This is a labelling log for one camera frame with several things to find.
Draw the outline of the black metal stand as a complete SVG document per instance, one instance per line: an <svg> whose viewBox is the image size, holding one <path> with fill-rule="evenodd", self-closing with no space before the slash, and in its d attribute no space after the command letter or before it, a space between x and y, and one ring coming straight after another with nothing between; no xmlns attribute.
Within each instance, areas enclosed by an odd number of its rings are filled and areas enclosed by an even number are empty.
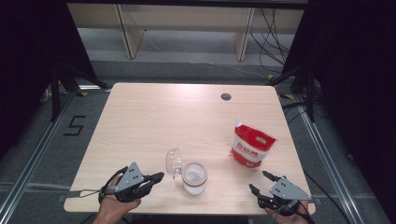
<svg viewBox="0 0 396 224"><path fill-rule="evenodd" d="M87 73L83 70L62 61L58 61L52 66L50 71L50 88L52 93L52 117L55 121L61 113L60 85L63 85L67 92L77 92L80 86L76 82L77 77L82 77L102 90L109 90L110 86L98 79L94 73Z"/></svg>
<svg viewBox="0 0 396 224"><path fill-rule="evenodd" d="M294 77L290 89L293 93L302 93L305 91L305 102L306 114L310 118L311 122L314 122L314 80L315 75L313 71L306 65L298 65L287 72L283 72L280 77L270 80L267 85L275 86L286 79Z"/></svg>

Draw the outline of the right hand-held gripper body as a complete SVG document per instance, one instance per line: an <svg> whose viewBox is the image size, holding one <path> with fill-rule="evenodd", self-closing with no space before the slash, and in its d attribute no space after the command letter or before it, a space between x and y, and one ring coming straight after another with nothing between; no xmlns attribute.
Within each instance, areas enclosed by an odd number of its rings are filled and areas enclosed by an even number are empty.
<svg viewBox="0 0 396 224"><path fill-rule="evenodd" d="M303 191L298 186L291 183L285 176L270 188L272 198L264 196L258 199L258 206L260 208L270 208L278 212L281 216L294 215L299 207L300 201L308 202L308 193Z"/></svg>

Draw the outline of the black curtain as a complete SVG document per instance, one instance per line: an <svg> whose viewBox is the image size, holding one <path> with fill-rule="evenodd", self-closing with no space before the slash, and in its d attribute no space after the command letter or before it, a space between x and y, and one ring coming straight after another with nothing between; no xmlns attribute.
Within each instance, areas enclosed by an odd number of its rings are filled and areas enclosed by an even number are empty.
<svg viewBox="0 0 396 224"><path fill-rule="evenodd" d="M396 0L307 0L284 68L303 63L396 224Z"/></svg>
<svg viewBox="0 0 396 224"><path fill-rule="evenodd" d="M96 79L65 0L0 0L0 160L53 74Z"/></svg>

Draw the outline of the person's left hand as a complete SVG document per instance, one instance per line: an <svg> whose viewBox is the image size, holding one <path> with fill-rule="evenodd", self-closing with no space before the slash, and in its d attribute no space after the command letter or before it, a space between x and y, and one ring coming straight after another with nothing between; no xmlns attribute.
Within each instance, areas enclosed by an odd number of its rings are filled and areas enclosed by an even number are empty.
<svg viewBox="0 0 396 224"><path fill-rule="evenodd" d="M100 202L98 213L92 224L117 224L130 211L141 204L140 199L122 203L114 195L106 195Z"/></svg>

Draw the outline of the aluminium floor rail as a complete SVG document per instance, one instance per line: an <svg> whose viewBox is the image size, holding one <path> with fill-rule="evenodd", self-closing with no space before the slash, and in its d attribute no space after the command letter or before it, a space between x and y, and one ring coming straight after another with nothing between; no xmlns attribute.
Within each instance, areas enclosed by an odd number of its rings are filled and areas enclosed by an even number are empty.
<svg viewBox="0 0 396 224"><path fill-rule="evenodd" d="M297 95L296 102L299 103L298 109L302 113L304 125L314 142L318 155L332 182L332 186L345 212L346 219L350 224L364 224L363 217L355 203L355 200L353 199L346 182L337 169L332 156L318 131L317 125L308 116L308 107L305 106L303 98L300 95Z"/></svg>
<svg viewBox="0 0 396 224"><path fill-rule="evenodd" d="M61 112L39 107L21 141L0 162L0 224L69 224L78 216L64 210L65 196L82 155L75 124L84 118L74 93L62 96Z"/></svg>

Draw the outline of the clear glass jar with lid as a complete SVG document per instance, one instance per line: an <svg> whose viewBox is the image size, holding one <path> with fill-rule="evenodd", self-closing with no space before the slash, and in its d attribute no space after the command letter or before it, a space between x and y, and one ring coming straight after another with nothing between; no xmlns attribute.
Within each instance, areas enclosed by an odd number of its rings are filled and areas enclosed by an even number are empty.
<svg viewBox="0 0 396 224"><path fill-rule="evenodd" d="M179 148L170 149L167 152L165 167L173 179L176 179L178 175L181 176L183 188L190 195L197 196L205 191L208 171L200 162L184 163Z"/></svg>

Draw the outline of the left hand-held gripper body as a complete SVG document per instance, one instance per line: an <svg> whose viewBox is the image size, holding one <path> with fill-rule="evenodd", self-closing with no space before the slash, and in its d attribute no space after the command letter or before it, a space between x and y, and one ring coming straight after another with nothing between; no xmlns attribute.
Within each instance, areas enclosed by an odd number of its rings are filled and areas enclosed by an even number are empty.
<svg viewBox="0 0 396 224"><path fill-rule="evenodd" d="M114 194L118 201L129 203L145 196L145 191L140 188L145 182L145 177L141 173L137 163L133 161L119 179Z"/></svg>

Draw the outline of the person's right hand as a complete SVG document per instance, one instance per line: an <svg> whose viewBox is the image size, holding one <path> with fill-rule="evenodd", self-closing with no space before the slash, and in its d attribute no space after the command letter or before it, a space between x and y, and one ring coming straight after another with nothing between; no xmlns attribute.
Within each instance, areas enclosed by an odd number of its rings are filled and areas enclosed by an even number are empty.
<svg viewBox="0 0 396 224"><path fill-rule="evenodd" d="M272 217L277 224L309 224L309 222L305 219L309 216L308 211L308 202L300 201L298 207L298 215L294 214L289 217L284 217L278 214L275 210L270 208L265 208L264 211Z"/></svg>

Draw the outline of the beige wooden shelf unit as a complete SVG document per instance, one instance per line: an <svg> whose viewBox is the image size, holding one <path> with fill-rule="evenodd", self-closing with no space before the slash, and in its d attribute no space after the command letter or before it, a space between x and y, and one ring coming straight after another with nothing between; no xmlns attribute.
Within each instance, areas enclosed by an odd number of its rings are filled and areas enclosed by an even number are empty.
<svg viewBox="0 0 396 224"><path fill-rule="evenodd" d="M228 32L236 59L243 61L250 33L294 35L301 9L258 7L184 7L69 3L78 28L118 29L126 57L136 56L146 30Z"/></svg>

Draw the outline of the red and white sugar pouch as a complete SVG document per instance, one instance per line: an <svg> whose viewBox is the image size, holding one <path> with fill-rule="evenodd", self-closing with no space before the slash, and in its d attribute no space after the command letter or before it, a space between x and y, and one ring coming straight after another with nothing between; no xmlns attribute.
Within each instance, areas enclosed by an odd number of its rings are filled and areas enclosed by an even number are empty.
<svg viewBox="0 0 396 224"><path fill-rule="evenodd" d="M241 165L257 168L261 166L262 160L275 142L276 139L271 135L249 127L237 119L231 154Z"/></svg>

